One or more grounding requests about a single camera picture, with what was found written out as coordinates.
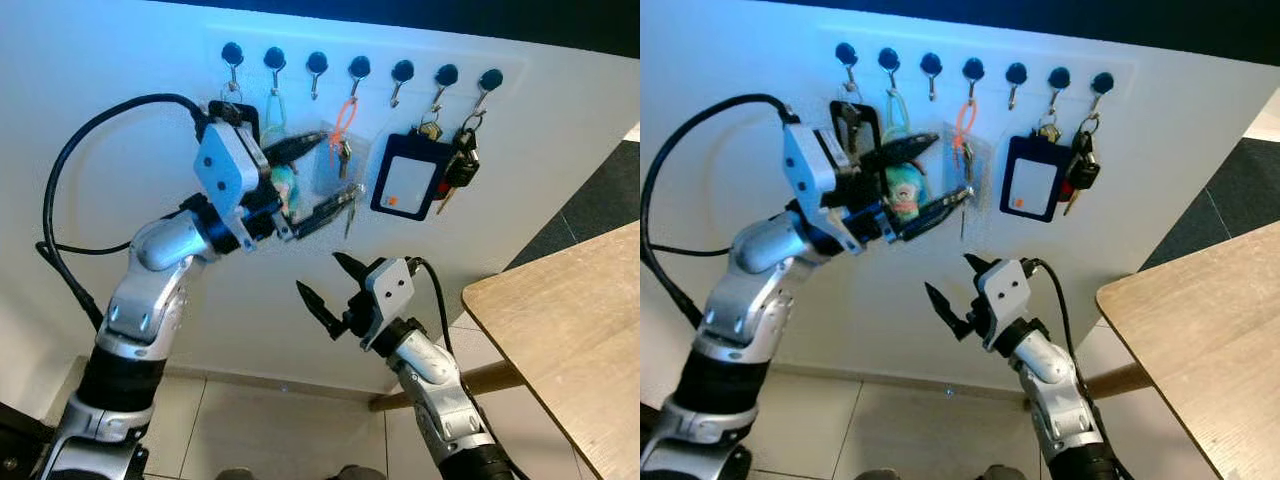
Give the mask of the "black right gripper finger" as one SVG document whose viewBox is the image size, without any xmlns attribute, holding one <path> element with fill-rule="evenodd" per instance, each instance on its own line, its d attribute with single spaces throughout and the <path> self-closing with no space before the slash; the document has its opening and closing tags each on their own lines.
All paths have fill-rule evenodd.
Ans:
<svg viewBox="0 0 1280 480">
<path fill-rule="evenodd" d="M 995 261 L 983 260 L 975 253 L 963 255 L 970 269 L 974 271 L 973 284 L 979 294 L 986 293 L 986 276 L 995 269 Z"/>
<path fill-rule="evenodd" d="M 969 321 L 961 320 L 951 308 L 950 302 L 937 288 L 931 283 L 925 283 L 925 292 L 928 294 L 929 302 L 934 312 L 940 316 L 943 324 L 951 330 L 955 337 L 968 337 L 969 335 Z"/>
<path fill-rule="evenodd" d="M 360 260 L 347 255 L 347 253 L 333 253 L 333 257 L 344 273 L 347 273 L 358 285 L 358 292 L 361 294 L 369 294 L 367 278 L 372 273 L 372 268 L 365 265 Z"/>
<path fill-rule="evenodd" d="M 326 307 L 319 293 L 302 282 L 297 282 L 297 291 L 307 311 L 320 323 L 328 335 L 340 337 L 347 332 L 346 324 Z"/>
</svg>

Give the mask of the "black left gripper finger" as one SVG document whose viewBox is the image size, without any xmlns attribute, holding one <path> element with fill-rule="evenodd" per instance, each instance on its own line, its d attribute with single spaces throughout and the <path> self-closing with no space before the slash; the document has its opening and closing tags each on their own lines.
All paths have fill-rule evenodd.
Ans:
<svg viewBox="0 0 1280 480">
<path fill-rule="evenodd" d="M 909 164 L 920 173 L 927 173 L 918 157 L 938 141 L 938 134 L 909 134 L 891 140 L 878 148 L 863 154 L 861 165 L 872 170 L 881 170 L 892 165 Z"/>
<path fill-rule="evenodd" d="M 294 134 L 276 141 L 264 148 L 264 156 L 270 166 L 291 166 L 307 152 L 326 142 L 329 133 L 314 131 Z"/>
<path fill-rule="evenodd" d="M 362 193 L 362 186 L 347 186 L 316 205 L 311 214 L 291 225 L 292 238 L 305 238 L 333 223 L 340 212 L 351 210 Z"/>
<path fill-rule="evenodd" d="M 933 200 L 922 207 L 914 219 L 895 224 L 893 232 L 900 241 L 913 241 L 941 224 L 970 197 L 970 195 L 945 195 Z"/>
</svg>

